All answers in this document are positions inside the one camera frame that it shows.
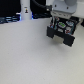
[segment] cable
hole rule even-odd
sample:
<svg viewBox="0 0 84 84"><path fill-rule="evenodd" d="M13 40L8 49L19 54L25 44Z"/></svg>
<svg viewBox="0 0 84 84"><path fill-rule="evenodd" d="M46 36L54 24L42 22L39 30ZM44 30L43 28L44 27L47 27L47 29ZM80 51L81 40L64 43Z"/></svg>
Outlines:
<svg viewBox="0 0 84 84"><path fill-rule="evenodd" d="M33 1L37 6L46 9L46 6L39 4L39 3L36 2L35 0L32 0L32 1Z"/></svg>

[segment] black object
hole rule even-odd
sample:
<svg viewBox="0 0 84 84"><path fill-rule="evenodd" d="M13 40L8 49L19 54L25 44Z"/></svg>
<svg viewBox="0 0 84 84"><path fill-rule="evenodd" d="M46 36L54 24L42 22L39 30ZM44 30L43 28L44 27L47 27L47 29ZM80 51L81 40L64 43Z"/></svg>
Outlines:
<svg viewBox="0 0 84 84"><path fill-rule="evenodd" d="M75 39L75 37L73 37L73 36L71 36L71 35L69 35L69 34L65 34L65 36L64 36L64 44L65 45L68 45L68 46L72 46L72 44L73 44L73 42L74 42L74 39Z"/></svg>
<svg viewBox="0 0 84 84"><path fill-rule="evenodd" d="M68 46L72 46L72 44L74 43L75 37L72 36L76 30L76 25L77 25L77 21L73 20L73 19L63 19L63 18L59 18L59 20L55 19L54 20L54 25L53 25L53 18L51 20L50 26L47 27L47 36L52 38L54 37L54 35L61 37L64 39L64 44L68 45ZM67 33L67 27L71 28L71 31L69 33Z"/></svg>
<svg viewBox="0 0 84 84"><path fill-rule="evenodd" d="M21 12L20 0L0 0L0 17L11 17Z"/></svg>
<svg viewBox="0 0 84 84"><path fill-rule="evenodd" d="M47 36L53 38L55 34L55 30L51 27L47 27Z"/></svg>
<svg viewBox="0 0 84 84"><path fill-rule="evenodd" d="M0 17L0 24L8 23L4 17Z"/></svg>

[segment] robotic arm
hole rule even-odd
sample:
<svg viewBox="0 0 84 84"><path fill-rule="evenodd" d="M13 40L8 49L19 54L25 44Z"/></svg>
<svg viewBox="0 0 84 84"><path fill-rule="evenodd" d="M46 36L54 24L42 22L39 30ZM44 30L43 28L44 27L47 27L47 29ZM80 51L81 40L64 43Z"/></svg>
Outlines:
<svg viewBox="0 0 84 84"><path fill-rule="evenodd" d="M24 9L22 15L28 17L28 14L30 14L28 13L30 10L30 3L28 6L26 1L21 0L22 9ZM50 11L52 15L52 20L49 26L47 26L47 36L59 43L72 46L75 39L73 35L76 30L77 21L71 19L71 16L84 18L83 0L83 3L80 0L46 0L46 6L37 3L35 0L32 1L39 7Z"/></svg>

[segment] white tabletop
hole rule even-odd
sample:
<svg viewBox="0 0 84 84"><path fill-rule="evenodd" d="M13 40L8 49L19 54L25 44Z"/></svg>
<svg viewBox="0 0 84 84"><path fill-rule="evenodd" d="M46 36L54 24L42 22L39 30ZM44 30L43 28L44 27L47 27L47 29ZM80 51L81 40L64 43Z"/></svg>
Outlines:
<svg viewBox="0 0 84 84"><path fill-rule="evenodd" d="M84 28L68 47L46 36L49 22L0 25L0 84L84 84Z"/></svg>

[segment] white table surface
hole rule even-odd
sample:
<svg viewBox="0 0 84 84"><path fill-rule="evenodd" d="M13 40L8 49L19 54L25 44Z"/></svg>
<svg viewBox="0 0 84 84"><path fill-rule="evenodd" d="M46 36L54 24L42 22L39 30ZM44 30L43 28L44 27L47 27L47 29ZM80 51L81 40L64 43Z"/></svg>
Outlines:
<svg viewBox="0 0 84 84"><path fill-rule="evenodd" d="M84 84L84 28L68 47L46 36L49 22L0 24L0 84Z"/></svg>

